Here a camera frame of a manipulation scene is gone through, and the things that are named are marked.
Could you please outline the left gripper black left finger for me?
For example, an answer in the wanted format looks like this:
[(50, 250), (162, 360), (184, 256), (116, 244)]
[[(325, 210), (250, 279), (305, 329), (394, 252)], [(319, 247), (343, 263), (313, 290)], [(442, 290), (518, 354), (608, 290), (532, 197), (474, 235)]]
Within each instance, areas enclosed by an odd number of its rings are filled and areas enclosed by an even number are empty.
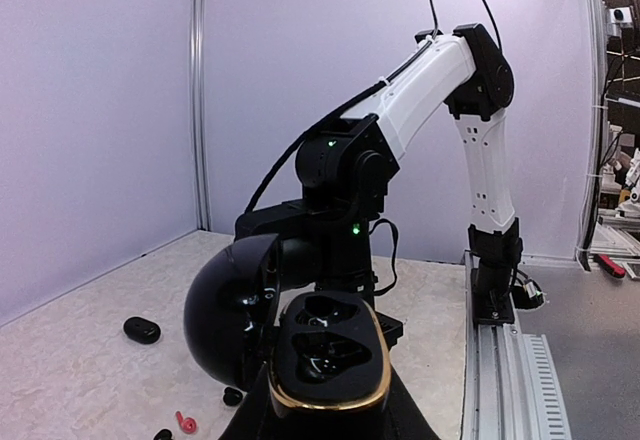
[(268, 367), (264, 364), (251, 390), (219, 440), (275, 440), (278, 419), (271, 405)]

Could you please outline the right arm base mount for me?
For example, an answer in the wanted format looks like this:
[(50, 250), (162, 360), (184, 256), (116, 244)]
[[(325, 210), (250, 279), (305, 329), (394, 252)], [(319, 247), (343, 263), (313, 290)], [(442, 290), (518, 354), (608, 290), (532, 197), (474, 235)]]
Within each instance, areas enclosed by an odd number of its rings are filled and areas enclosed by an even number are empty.
[(535, 310), (544, 305), (542, 288), (519, 268), (496, 266), (479, 258), (472, 260), (471, 307), (475, 325), (514, 324), (516, 310)]

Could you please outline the glossy black earbud case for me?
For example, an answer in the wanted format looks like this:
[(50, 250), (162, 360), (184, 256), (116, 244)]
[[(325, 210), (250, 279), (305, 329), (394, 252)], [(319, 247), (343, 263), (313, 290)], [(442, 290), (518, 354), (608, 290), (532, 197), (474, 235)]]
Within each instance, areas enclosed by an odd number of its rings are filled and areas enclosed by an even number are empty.
[(184, 305), (195, 362), (245, 392), (265, 376), (279, 416), (383, 409), (392, 366), (375, 310), (336, 290), (302, 293), (281, 308), (284, 274), (274, 234), (236, 240), (211, 258)]

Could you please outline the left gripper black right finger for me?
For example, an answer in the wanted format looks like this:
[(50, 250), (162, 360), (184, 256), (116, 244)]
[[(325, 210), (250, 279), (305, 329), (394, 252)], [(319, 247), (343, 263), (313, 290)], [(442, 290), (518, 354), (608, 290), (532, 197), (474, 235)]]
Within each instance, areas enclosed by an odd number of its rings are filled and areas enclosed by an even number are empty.
[(393, 366), (384, 400), (383, 440), (439, 440)]

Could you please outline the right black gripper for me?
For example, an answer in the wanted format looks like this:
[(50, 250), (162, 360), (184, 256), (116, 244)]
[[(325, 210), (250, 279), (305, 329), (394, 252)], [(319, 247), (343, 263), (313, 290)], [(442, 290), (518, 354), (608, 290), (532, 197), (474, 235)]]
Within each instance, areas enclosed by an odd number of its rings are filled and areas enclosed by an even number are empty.
[(235, 222), (237, 240), (276, 236), (271, 264), (282, 292), (312, 285), (317, 291), (356, 294), (374, 306), (393, 286), (375, 288), (370, 233), (367, 219), (347, 212), (333, 218), (301, 200), (244, 213)]

